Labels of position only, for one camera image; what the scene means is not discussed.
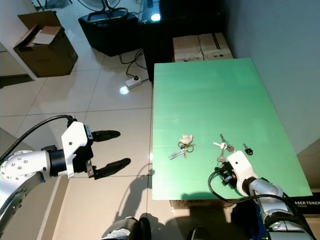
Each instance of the green tabletop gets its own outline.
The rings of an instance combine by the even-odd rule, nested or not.
[[[172,160],[182,134],[193,134],[194,152]],[[243,143],[254,172],[289,196],[311,194],[308,182],[268,93],[249,58],[158,63],[154,68],[152,199],[215,199],[208,176],[221,154],[220,134],[236,150]],[[239,194],[213,188],[225,198]]]

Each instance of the open cardboard box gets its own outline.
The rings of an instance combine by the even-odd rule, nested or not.
[[[18,15],[28,31],[14,51],[37,77],[71,73],[78,55],[53,11]]]

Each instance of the keychain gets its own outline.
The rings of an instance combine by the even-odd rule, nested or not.
[[[194,136],[183,134],[182,138],[178,141],[178,147],[180,148],[179,151],[176,151],[169,155],[169,159],[174,159],[180,155],[184,155],[184,158],[187,158],[187,153],[192,153],[194,151],[194,144],[190,144],[193,140]]]

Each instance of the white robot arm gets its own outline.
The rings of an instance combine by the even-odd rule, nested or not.
[[[222,183],[236,189],[244,198],[239,200],[225,199],[216,193],[211,181],[215,175],[220,175]],[[229,203],[241,203],[255,200],[260,207],[261,218],[267,231],[265,240],[315,240],[308,223],[296,206],[280,186],[259,178],[245,154],[233,149],[226,160],[215,168],[208,179],[209,189],[219,199]]]
[[[48,146],[41,151],[22,150],[6,156],[0,166],[0,237],[9,220],[21,208],[27,194],[40,183],[52,177],[86,172],[95,180],[110,176],[127,166],[131,160],[107,164],[101,169],[92,166],[93,142],[101,142],[120,136],[120,132],[91,132],[87,125],[73,121],[62,135],[63,149]]]

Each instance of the electric fan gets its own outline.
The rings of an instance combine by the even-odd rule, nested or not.
[[[101,23],[125,19],[128,16],[128,9],[117,7],[121,0],[78,0],[78,2],[93,11],[89,13],[87,20],[91,23]],[[91,20],[92,16],[99,15],[102,18]]]

